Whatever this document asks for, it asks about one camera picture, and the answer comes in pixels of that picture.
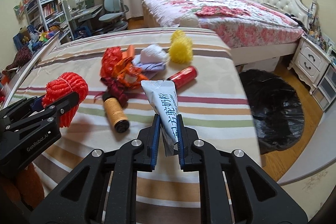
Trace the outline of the red foam net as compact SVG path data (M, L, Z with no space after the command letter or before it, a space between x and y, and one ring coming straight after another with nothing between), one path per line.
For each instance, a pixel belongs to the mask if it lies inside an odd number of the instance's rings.
M46 108L64 96L76 92L79 95L79 102L59 119L60 127L69 127L79 105L88 95L88 84L77 73L65 72L57 79L46 85L46 94L42 99L42 106Z

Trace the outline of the red orange foil wrapper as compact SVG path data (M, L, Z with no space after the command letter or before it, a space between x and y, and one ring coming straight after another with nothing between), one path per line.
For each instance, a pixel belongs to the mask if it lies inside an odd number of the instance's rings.
M133 59L123 59L122 53L120 46L109 47L105 50L101 60L101 80L115 80L125 89L138 89L141 87L141 81L148 80L148 78L141 73L140 68L132 64Z

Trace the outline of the white milk powder sachet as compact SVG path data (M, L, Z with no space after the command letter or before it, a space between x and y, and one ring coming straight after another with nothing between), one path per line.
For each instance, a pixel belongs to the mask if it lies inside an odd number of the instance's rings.
M165 155L173 156L178 143L178 98L173 81L142 80L141 86L162 123Z

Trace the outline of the red cylindrical can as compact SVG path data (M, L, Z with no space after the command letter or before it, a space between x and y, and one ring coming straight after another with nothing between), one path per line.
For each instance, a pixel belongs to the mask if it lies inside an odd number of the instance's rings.
M172 81L175 84L175 88L179 89L186 84L190 83L196 79L198 71L195 67L189 66L181 71L175 73L174 75L168 77L167 81Z

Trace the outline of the lavender cloth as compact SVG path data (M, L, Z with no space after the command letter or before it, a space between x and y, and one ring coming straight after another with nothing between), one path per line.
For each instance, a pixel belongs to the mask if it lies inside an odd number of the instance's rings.
M148 79L152 79L159 72L163 72L166 69L165 63L148 63L143 64L140 62L140 55L136 55L132 60L132 64L136 68L140 68L142 70L142 74L146 76Z

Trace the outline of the white tissue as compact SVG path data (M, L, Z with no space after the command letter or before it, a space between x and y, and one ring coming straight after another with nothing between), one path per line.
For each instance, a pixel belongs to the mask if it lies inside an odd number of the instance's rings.
M166 63L168 59L168 54L158 44L151 44L140 53L142 64Z

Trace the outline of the yellow foam net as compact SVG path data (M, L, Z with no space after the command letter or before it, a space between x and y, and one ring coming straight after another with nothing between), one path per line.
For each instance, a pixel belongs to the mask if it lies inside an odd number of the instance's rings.
M193 61L193 41L183 30L176 30L171 36L169 57L173 63L189 64Z

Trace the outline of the orange thread spool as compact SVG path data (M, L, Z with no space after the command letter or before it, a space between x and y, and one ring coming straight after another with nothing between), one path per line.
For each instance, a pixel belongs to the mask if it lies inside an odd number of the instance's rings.
M102 95L106 117L117 133L125 133L129 129L129 121L118 100L108 92Z

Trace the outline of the striped bed sheet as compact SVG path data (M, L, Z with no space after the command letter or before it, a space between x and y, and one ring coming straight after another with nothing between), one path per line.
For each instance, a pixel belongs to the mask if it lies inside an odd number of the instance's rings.
M101 60L109 47L140 52L151 44L169 49L173 28L144 28L116 32L64 44L44 56L13 94L13 101L40 96L48 82L64 72L79 74L88 84L88 96L62 137L35 161L46 192L51 191L88 153L95 148L118 149L134 139L140 129L151 125L154 117L145 93L133 90L124 109L130 128L116 133L105 115L98 95L106 90L100 80ZM254 161L260 151L249 104L230 48L213 31L187 28L193 42L193 62L198 75L178 89L178 107L183 123L217 149L231 152L242 149ZM176 156L167 157L159 147L155 170L140 172L137 179L138 223L199 223L200 197L198 174L180 169Z

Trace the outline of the study desk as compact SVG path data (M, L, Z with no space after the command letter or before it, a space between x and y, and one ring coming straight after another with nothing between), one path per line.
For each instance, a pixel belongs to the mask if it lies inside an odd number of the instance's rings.
M88 22L87 27L91 29L92 27L90 20L96 17L103 9L102 5L96 5L90 8L84 7L84 9L75 9L75 12L71 12L67 0L62 0L62 5L73 40L79 38L78 36L75 36L75 30L78 28L77 23Z

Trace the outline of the white under-bed box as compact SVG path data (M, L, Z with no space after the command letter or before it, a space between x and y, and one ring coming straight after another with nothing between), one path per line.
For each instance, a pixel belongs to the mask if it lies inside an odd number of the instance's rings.
M257 69L261 71L273 72L280 60L280 57L274 57L271 59L256 61L252 63L236 65L236 70L238 72L248 71L250 69Z

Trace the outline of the clear plastic drawer unit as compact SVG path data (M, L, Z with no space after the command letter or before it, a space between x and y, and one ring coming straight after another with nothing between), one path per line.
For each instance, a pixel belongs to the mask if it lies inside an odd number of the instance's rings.
M328 66L317 88L313 92L313 98L317 101L319 107L322 109L323 112L325 112L335 100L335 79L335 65L331 64Z

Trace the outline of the grey-blue desk chair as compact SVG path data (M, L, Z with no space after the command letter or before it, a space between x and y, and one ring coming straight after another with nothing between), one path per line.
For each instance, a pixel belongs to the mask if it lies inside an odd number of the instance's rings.
M124 31L128 28L125 16L129 8L123 0L104 0L104 9L106 14L98 19L104 23L104 27L98 30L99 34Z

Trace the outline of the white nightstand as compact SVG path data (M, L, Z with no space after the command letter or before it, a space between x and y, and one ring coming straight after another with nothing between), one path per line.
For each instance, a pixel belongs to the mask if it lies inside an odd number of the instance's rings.
M301 35L288 70L294 69L298 78L310 87L309 93L312 95L330 63L331 59L323 49Z

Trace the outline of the white round bedpost knob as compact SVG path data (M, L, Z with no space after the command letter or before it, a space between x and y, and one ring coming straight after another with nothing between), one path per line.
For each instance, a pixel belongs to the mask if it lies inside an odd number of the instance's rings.
M184 14L179 22L180 27L200 28L199 18L195 14Z

